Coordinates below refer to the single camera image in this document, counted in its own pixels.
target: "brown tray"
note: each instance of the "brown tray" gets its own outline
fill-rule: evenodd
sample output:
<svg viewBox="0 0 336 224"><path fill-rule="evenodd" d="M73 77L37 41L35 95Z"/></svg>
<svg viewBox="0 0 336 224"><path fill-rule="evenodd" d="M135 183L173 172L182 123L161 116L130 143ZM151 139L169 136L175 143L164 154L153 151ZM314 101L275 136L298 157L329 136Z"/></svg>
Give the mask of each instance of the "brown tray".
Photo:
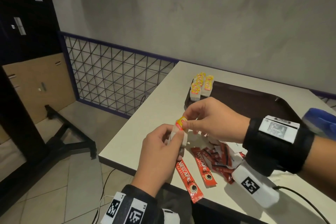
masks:
<svg viewBox="0 0 336 224"><path fill-rule="evenodd" d="M302 124L289 104L272 94L215 81L210 96L249 118L271 115ZM190 100L190 89L184 103L186 107L194 103Z"/></svg>

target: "white cable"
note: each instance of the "white cable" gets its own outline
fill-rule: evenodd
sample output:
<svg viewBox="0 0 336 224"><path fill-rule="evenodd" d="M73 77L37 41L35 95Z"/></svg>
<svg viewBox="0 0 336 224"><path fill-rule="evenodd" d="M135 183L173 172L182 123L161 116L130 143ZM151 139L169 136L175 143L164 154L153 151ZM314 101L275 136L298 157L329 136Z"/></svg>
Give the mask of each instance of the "white cable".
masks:
<svg viewBox="0 0 336 224"><path fill-rule="evenodd" d="M95 224L98 223L98 220L99 220L99 213L100 213L100 205L102 204L102 200L104 199L104 197L111 197L111 198L114 198L114 196L103 196L103 197L101 198L101 200L99 201L97 220L96 220Z"/></svg>

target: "blue object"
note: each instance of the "blue object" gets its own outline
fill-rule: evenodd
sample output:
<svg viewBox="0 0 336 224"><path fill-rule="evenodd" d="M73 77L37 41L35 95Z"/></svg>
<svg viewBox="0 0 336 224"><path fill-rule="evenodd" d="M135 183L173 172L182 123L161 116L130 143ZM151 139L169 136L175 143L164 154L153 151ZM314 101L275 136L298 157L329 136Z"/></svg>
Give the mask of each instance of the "blue object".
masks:
<svg viewBox="0 0 336 224"><path fill-rule="evenodd" d="M307 119L326 136L336 141L336 116L321 109L310 108L302 119Z"/></svg>

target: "left hand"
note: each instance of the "left hand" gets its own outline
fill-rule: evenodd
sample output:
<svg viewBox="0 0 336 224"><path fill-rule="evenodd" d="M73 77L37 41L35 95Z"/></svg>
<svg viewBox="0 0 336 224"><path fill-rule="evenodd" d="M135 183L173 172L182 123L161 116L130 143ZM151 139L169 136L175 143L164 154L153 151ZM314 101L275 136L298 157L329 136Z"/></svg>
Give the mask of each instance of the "left hand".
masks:
<svg viewBox="0 0 336 224"><path fill-rule="evenodd" d="M165 145L172 129L173 125L162 124L142 142L138 170L131 184L153 197L173 173L183 142L183 131L179 131Z"/></svg>

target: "right hand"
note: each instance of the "right hand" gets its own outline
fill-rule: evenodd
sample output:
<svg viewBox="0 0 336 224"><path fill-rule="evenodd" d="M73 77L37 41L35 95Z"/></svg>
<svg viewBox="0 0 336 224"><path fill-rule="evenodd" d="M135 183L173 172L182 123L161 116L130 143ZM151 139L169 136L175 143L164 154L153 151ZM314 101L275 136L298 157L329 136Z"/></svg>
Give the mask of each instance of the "right hand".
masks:
<svg viewBox="0 0 336 224"><path fill-rule="evenodd" d="M199 131L220 141L243 143L250 118L212 97L191 104L183 113L183 129Z"/></svg>

